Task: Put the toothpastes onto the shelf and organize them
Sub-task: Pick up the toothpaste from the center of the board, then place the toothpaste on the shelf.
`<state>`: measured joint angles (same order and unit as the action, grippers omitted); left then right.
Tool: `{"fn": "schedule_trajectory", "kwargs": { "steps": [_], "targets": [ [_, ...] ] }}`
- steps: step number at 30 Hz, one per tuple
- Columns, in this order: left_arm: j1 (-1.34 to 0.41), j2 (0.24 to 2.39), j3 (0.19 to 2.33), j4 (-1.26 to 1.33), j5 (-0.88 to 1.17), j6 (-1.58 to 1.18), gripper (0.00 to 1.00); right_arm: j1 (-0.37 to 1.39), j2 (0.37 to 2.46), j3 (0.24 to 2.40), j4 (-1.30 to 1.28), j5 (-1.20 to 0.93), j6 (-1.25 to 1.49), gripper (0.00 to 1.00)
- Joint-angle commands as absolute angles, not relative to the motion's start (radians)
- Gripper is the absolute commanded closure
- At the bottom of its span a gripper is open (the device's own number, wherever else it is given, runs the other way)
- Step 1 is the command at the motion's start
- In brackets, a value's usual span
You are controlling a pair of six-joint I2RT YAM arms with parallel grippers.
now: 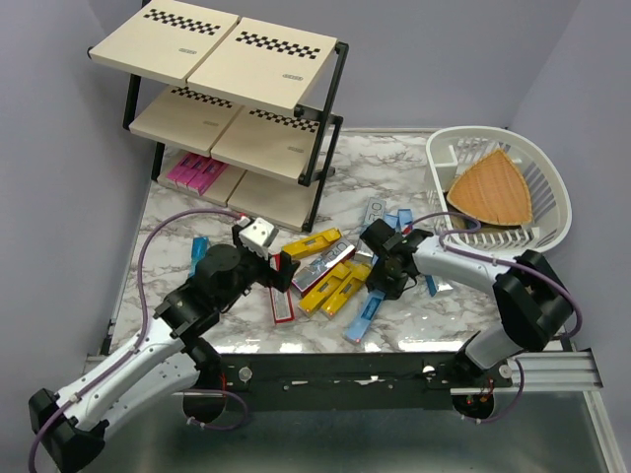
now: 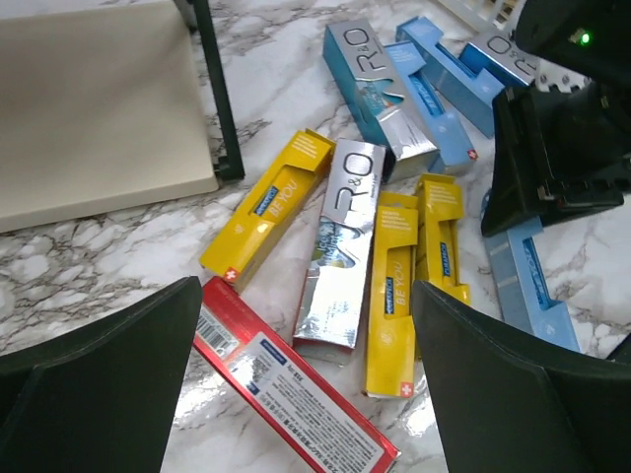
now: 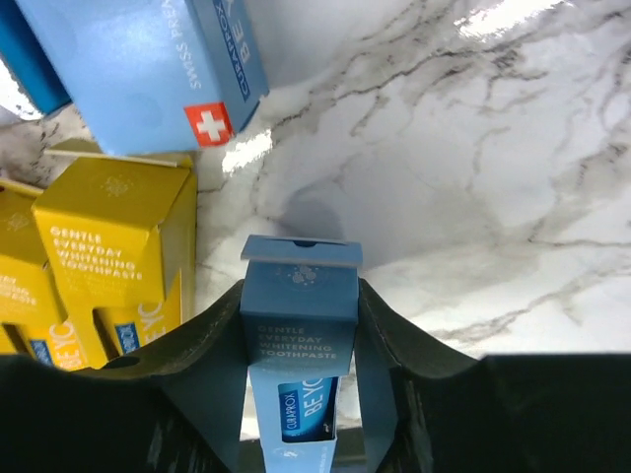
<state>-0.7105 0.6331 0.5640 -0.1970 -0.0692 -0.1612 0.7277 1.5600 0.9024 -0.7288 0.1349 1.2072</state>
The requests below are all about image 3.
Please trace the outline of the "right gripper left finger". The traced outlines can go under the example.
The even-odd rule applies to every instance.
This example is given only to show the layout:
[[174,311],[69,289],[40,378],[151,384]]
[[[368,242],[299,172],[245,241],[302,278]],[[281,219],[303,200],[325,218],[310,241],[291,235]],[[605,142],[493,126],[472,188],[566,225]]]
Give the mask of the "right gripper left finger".
[[236,284],[99,370],[1,360],[5,472],[233,472],[247,355]]

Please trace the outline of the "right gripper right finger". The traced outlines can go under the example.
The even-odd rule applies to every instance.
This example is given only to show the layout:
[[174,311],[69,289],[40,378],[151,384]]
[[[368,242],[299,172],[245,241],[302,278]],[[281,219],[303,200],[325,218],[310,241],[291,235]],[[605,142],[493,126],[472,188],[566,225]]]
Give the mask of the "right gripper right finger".
[[372,472],[626,472],[626,354],[473,359],[360,285],[356,375]]

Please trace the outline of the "light blue toothpaste box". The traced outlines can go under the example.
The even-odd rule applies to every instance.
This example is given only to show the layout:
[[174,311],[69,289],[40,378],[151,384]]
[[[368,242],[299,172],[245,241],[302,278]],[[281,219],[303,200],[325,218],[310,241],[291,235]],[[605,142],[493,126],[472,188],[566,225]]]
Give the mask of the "light blue toothpaste box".
[[22,0],[18,6],[110,155],[224,145],[269,92],[242,1]]
[[328,472],[359,313],[358,242],[249,236],[240,301],[268,472]]

